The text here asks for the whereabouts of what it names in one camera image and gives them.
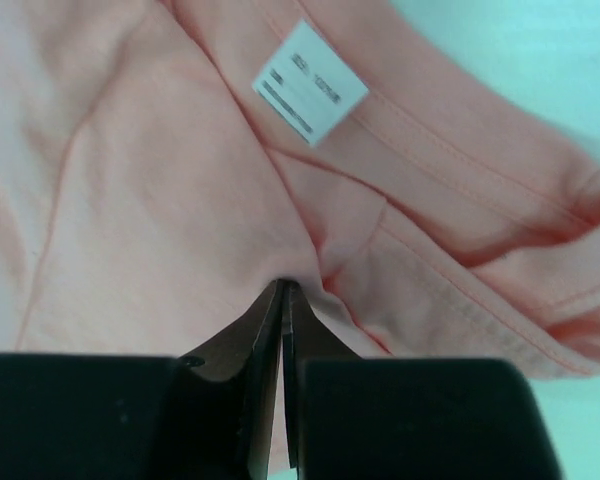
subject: care label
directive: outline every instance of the care label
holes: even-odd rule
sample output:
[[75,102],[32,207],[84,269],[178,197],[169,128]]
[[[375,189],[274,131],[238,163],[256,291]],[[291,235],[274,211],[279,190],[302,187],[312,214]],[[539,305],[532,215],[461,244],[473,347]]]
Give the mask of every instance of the care label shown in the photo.
[[253,89],[312,147],[369,93],[304,20],[262,68]]

